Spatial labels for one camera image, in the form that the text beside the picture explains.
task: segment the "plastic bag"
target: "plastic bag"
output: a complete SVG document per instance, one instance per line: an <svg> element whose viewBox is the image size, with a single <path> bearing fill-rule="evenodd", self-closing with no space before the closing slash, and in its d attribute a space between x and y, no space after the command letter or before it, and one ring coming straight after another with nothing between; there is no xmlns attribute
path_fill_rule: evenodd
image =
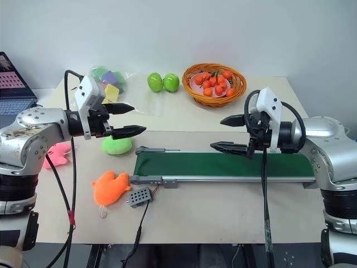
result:
<svg viewBox="0 0 357 268"><path fill-rule="evenodd" d="M103 103L126 103L133 106L136 112L149 116L163 114L163 91L151 91L146 74L110 71L98 66L92 68L90 76L105 91Z"/></svg>

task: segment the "orange plush toy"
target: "orange plush toy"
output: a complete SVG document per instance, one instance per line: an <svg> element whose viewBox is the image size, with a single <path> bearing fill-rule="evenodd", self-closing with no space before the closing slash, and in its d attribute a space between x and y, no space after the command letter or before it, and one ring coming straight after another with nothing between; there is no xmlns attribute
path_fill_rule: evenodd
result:
<svg viewBox="0 0 357 268"><path fill-rule="evenodd" d="M91 184L94 187L94 201L101 207L113 204L124 192L131 189L127 173L121 173L115 178L115 173L111 170Z"/></svg>

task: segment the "laptop screen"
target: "laptop screen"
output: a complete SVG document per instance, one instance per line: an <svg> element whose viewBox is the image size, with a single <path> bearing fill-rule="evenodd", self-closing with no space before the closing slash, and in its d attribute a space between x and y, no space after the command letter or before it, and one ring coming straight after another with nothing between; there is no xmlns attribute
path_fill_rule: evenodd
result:
<svg viewBox="0 0 357 268"><path fill-rule="evenodd" d="M35 98L4 52L0 52L0 99Z"/></svg>

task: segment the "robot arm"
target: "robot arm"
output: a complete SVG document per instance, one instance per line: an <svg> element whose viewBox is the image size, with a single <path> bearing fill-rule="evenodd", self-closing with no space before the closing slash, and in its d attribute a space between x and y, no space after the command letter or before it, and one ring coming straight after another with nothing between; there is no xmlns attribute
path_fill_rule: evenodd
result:
<svg viewBox="0 0 357 268"><path fill-rule="evenodd" d="M0 130L0 267L18 268L22 251L33 248L37 236L37 177L48 149L73 136L132 137L141 126L115 129L109 114L134 108L127 104L102 104L105 95L93 78L83 77L75 93L78 111L35 107L21 112Z"/></svg>
<svg viewBox="0 0 357 268"><path fill-rule="evenodd" d="M327 267L339 263L357 265L357 143L332 118L307 118L302 124L297 120L281 122L281 104L285 103L269 88L253 92L245 103L245 114L221 121L228 126L246 125L250 133L248 146L216 142L211 147L249 158L255 150L264 148L304 154L324 199L327 229L321 233L321 258Z"/></svg>

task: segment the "laptop keyboard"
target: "laptop keyboard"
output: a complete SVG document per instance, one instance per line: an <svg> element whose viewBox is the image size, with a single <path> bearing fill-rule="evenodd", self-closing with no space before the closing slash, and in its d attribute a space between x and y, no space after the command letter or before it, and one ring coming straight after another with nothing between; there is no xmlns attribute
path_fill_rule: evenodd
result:
<svg viewBox="0 0 357 268"><path fill-rule="evenodd" d="M0 115L11 116L18 115L28 108L32 100L4 100L0 102Z"/></svg>

